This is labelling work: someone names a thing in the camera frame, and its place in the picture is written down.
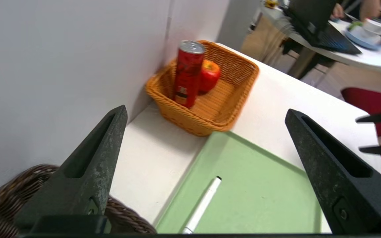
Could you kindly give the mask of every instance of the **person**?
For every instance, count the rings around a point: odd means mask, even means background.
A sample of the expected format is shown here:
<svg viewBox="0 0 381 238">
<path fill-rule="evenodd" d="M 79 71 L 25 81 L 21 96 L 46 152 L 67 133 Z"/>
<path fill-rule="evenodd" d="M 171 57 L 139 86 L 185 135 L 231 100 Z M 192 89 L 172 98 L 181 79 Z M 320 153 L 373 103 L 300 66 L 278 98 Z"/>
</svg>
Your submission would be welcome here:
<svg viewBox="0 0 381 238">
<path fill-rule="evenodd" d="M 344 18 L 345 12 L 361 21 L 366 18 L 378 18 L 381 15 L 381 0 L 343 0 L 336 3 L 332 18 Z"/>
</svg>

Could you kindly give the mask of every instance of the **table leg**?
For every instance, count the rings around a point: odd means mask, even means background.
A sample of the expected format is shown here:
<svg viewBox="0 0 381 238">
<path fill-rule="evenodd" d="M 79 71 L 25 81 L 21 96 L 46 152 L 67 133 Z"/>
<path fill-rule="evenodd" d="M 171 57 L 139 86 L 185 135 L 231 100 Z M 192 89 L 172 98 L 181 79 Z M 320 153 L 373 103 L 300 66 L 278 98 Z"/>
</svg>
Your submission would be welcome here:
<svg viewBox="0 0 381 238">
<path fill-rule="evenodd" d="M 299 57 L 296 59 L 295 63 L 293 63 L 292 67 L 287 72 L 287 75 L 290 75 L 296 79 L 300 80 L 300 76 L 304 72 L 304 69 L 307 68 L 313 57 L 316 53 L 306 47 L 301 50 Z"/>
</svg>

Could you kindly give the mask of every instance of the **pen cap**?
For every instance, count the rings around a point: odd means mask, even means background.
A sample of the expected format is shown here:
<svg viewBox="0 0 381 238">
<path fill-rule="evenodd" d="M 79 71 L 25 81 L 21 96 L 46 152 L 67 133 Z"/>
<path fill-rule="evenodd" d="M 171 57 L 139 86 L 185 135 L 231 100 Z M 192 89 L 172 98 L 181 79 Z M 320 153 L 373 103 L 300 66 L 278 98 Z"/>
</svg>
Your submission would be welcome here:
<svg viewBox="0 0 381 238">
<path fill-rule="evenodd" d="M 213 179 L 213 182 L 211 183 L 209 190 L 215 192 L 220 184 L 221 184 L 221 178 L 217 176 Z"/>
</svg>

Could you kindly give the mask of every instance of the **laptop keyboard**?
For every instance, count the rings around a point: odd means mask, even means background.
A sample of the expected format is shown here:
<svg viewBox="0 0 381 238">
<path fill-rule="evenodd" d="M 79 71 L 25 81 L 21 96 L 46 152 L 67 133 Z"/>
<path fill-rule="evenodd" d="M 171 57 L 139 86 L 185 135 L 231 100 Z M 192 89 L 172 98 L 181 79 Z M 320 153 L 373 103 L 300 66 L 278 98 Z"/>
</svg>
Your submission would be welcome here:
<svg viewBox="0 0 381 238">
<path fill-rule="evenodd" d="M 361 53 L 354 44 L 330 24 L 327 25 L 324 32 L 319 35 L 315 46 L 352 55 Z"/>
</svg>

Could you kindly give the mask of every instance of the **apple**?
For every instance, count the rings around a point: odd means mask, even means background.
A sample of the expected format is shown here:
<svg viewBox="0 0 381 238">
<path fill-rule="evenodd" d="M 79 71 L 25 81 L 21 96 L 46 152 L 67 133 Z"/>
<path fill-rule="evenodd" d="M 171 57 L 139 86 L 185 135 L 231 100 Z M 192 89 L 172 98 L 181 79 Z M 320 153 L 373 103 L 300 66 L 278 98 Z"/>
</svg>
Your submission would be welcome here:
<svg viewBox="0 0 381 238">
<path fill-rule="evenodd" d="M 220 67 L 209 60 L 202 62 L 201 82 L 199 83 L 199 91 L 203 93 L 213 89 L 220 78 Z"/>
</svg>

